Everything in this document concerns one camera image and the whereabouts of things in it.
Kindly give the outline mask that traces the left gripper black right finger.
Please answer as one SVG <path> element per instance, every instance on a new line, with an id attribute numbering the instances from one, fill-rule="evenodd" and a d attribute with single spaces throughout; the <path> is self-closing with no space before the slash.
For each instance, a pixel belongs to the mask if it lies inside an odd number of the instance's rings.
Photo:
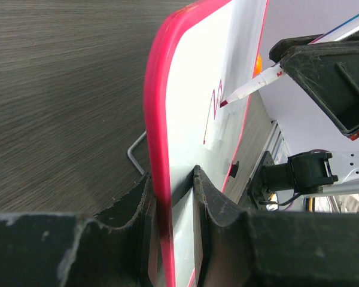
<path id="1" fill-rule="evenodd" d="M 359 213 L 243 209 L 193 171 L 197 286 L 359 286 Z"/>

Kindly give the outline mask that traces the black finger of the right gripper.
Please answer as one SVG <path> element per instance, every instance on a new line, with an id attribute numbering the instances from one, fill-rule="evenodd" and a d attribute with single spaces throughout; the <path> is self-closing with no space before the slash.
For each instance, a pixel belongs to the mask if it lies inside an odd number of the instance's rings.
<path id="1" fill-rule="evenodd" d="M 286 53 L 286 51 L 289 50 L 291 47 L 307 45 L 319 36 L 321 36 L 321 34 L 282 39 L 271 48 L 269 52 L 269 59 L 272 60 L 274 63 L 277 63 L 281 60 L 281 57 Z M 348 37 L 346 41 L 359 41 L 359 32 Z"/>
<path id="2" fill-rule="evenodd" d="M 280 64 L 341 134 L 359 130 L 359 41 L 294 46 Z"/>

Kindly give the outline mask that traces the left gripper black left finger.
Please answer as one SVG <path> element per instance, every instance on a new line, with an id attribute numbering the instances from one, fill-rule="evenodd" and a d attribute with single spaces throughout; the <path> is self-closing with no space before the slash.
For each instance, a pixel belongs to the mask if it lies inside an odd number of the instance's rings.
<path id="1" fill-rule="evenodd" d="M 154 286 L 159 235 L 151 176 L 94 216 L 0 213 L 0 286 Z"/>

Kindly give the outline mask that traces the magenta capped whiteboard marker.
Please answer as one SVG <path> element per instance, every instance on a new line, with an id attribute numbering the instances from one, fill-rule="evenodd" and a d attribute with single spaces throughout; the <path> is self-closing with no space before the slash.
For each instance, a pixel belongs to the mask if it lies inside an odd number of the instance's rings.
<path id="1" fill-rule="evenodd" d="M 342 41 L 357 32 L 359 32 L 359 13 L 349 20 L 343 22 L 339 26 L 309 42 L 308 45 Z M 273 66 L 265 69 L 263 72 L 255 76 L 251 81 L 237 88 L 230 96 L 221 101 L 220 107 L 222 108 L 229 103 L 247 97 L 262 87 L 273 83 L 278 78 L 281 78 L 284 74 L 285 72 L 284 69 L 281 68 L 281 64 L 279 62 L 274 64 Z"/>

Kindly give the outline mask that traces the pink framed whiteboard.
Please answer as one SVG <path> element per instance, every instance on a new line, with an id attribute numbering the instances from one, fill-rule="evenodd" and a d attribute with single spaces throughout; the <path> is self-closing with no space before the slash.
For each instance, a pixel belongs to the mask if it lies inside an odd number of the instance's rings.
<path id="1" fill-rule="evenodd" d="M 194 282 L 193 169 L 224 190 L 255 75 L 267 1 L 196 1 L 170 14 L 150 49 L 144 117 L 167 286 Z"/>

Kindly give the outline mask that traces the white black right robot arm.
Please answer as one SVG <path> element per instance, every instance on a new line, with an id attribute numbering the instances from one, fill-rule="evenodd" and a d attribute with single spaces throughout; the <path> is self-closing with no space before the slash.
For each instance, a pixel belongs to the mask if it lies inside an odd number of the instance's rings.
<path id="1" fill-rule="evenodd" d="M 338 42 L 319 43 L 312 35 L 282 39 L 269 57 L 285 66 L 341 134 L 359 139 L 359 32 Z M 293 190 L 293 196 L 282 203 L 287 206 L 300 196 L 319 194 L 323 186 L 350 178 L 359 178 L 359 154 L 306 151 L 275 164 L 265 151 L 239 203 L 265 210 L 272 204 L 272 194 Z"/>

